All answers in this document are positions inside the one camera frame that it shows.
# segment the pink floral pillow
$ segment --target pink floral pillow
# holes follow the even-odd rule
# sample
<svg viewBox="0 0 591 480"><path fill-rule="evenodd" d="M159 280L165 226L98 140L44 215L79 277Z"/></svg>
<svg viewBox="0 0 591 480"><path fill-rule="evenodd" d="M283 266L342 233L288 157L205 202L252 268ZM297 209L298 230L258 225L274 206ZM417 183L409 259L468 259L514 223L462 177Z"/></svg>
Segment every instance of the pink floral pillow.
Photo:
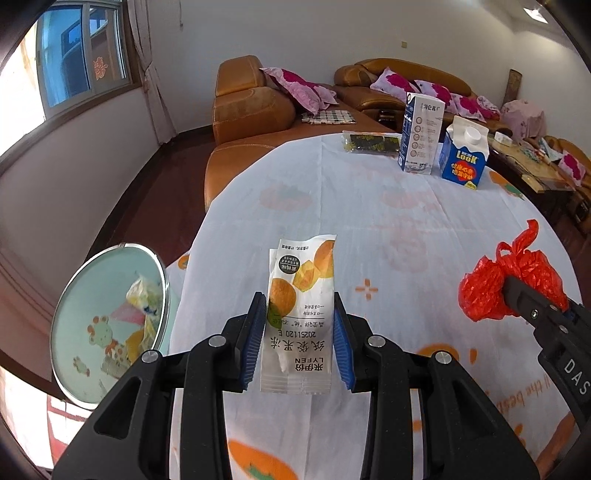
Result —
<svg viewBox="0 0 591 480"><path fill-rule="evenodd" d="M453 101L452 94L446 87L438 83L427 82L426 80L416 80L415 83L421 89L421 93L439 98L442 102L445 102L446 112L457 115L456 104Z"/></svg>
<svg viewBox="0 0 591 480"><path fill-rule="evenodd" d="M329 105L338 105L332 90L318 83L307 82L298 74L277 67L261 68L273 82L291 95L296 102L309 112L317 115L320 110L326 110Z"/></svg>
<svg viewBox="0 0 591 480"><path fill-rule="evenodd" d="M563 150L563 154L564 156L558 164L559 169L573 179L573 182L577 187L580 187L586 172L584 165L566 150Z"/></svg>
<svg viewBox="0 0 591 480"><path fill-rule="evenodd" d="M406 78L386 67L379 78L369 88L377 92L387 93L406 103L407 93L419 93L419 90Z"/></svg>
<svg viewBox="0 0 591 480"><path fill-rule="evenodd" d="M501 111L498 107L492 103L488 98L480 95L476 99L476 103L478 104L478 109L482 116L486 119L490 120L500 120L501 119Z"/></svg>
<svg viewBox="0 0 591 480"><path fill-rule="evenodd" d="M464 118L473 118L484 122L484 117L478 109L476 99L472 97L463 97L457 93L452 93L453 102L456 104L457 114Z"/></svg>

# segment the checkered cloth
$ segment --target checkered cloth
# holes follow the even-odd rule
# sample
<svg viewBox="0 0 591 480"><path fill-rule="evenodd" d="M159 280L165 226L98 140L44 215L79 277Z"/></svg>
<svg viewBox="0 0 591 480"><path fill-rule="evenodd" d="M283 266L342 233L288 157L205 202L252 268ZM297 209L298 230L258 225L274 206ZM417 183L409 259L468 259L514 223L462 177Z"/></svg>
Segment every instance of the checkered cloth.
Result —
<svg viewBox="0 0 591 480"><path fill-rule="evenodd" d="M316 116L311 113L303 113L301 121L313 125L341 125L354 124L355 118L347 110L325 110Z"/></svg>

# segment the red plastic bag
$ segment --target red plastic bag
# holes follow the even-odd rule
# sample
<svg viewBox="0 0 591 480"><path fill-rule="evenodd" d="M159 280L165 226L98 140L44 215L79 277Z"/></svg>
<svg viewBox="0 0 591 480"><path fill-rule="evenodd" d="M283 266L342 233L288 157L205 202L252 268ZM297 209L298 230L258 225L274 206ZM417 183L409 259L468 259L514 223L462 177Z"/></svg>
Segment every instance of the red plastic bag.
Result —
<svg viewBox="0 0 591 480"><path fill-rule="evenodd" d="M474 271L460 282L458 302L466 316L473 322L490 318L502 320L506 315L519 315L511 310L503 299L505 278L513 275L545 295L564 312L569 300L562 289L562 280L540 251L527 250L538 236L536 220L527 220L528 228L513 240L512 245L501 242L496 247L496 261L482 257Z"/></svg>

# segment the pink cloth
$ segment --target pink cloth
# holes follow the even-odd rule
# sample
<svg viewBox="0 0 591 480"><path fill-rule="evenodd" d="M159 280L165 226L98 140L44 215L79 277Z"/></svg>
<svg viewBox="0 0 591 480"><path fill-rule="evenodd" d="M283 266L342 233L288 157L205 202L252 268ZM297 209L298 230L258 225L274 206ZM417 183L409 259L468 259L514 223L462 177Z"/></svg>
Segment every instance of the pink cloth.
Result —
<svg viewBox="0 0 591 480"><path fill-rule="evenodd" d="M491 120L501 119L501 111L499 108L485 96L480 95L478 98L476 98L476 103L478 104L478 109L484 118Z"/></svg>
<svg viewBox="0 0 591 480"><path fill-rule="evenodd" d="M326 110L330 105L338 105L336 93L313 82L307 82L298 74L277 67L261 68L273 82L291 95L302 107L317 115L320 110Z"/></svg>
<svg viewBox="0 0 591 480"><path fill-rule="evenodd" d="M126 301L123 302L118 309L111 313L109 317L113 320L119 320L120 322L135 323L141 327L144 326L146 320L146 315L144 312L141 312Z"/></svg>
<svg viewBox="0 0 591 480"><path fill-rule="evenodd" d="M438 83L427 82L426 80L416 80L415 83L421 89L421 93L439 98L442 102L445 102L446 112L452 113L453 115L458 114L452 94L446 87Z"/></svg>
<svg viewBox="0 0 591 480"><path fill-rule="evenodd" d="M388 67L369 88L377 92L387 93L406 103L407 93L418 93L418 89L402 75L393 72Z"/></svg>
<svg viewBox="0 0 591 480"><path fill-rule="evenodd" d="M558 168L565 172L576 186L580 187L585 176L585 167L566 150L563 153L564 156L560 159Z"/></svg>
<svg viewBox="0 0 591 480"><path fill-rule="evenodd" d="M457 93L452 93L452 98L456 104L457 114L464 118L473 118L480 122L484 122L484 117L478 108L476 99L472 97L464 97Z"/></svg>
<svg viewBox="0 0 591 480"><path fill-rule="evenodd" d="M513 130L513 140L516 141L546 134L544 111L527 100L514 100L503 105L501 122Z"/></svg>

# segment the white tablecloth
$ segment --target white tablecloth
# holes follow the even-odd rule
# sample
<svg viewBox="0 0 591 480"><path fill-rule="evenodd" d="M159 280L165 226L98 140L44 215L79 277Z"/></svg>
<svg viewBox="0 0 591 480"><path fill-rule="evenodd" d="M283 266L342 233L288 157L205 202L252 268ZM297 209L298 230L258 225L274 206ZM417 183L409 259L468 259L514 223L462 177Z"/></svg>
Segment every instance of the white tablecloth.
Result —
<svg viewBox="0 0 591 480"><path fill-rule="evenodd" d="M505 190L496 174L487 170L477 191L437 175L436 168L430 176L410 174L388 157L346 153L340 135L268 153L205 217L190 250L171 353L246 313L254 292L267 290L269 249L281 238L335 233L335 289L348 313L409 352L430 354L444 344L536 458L568 409L537 362L532 327L515 317L471 322L457 289L482 255L493 257L497 243L511 243L530 218L540 223L532 249L548 256L567 295L580 301L573 268L536 208ZM369 395L346 391L336 366L328 395L263 394L259 367L248 392L224 397L233 477L357 480ZM175 415L177 452L178 409ZM415 415L415 477L422 478Z"/></svg>

